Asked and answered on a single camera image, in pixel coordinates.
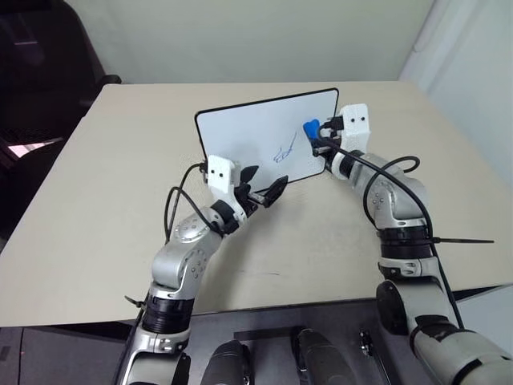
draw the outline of beige tabletop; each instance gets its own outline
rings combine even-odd
[[[0,256],[0,326],[134,318],[151,260],[164,242],[168,190],[202,160],[202,109],[338,87],[339,106],[367,103],[369,150],[422,159],[439,237],[493,238],[440,245],[453,290],[513,282],[511,190],[413,85],[379,83],[106,86],[82,119]],[[200,175],[186,185],[212,203]],[[191,212],[184,202],[183,217]],[[325,173],[290,184],[212,258],[195,312],[371,298],[382,280],[379,242],[362,203]]]

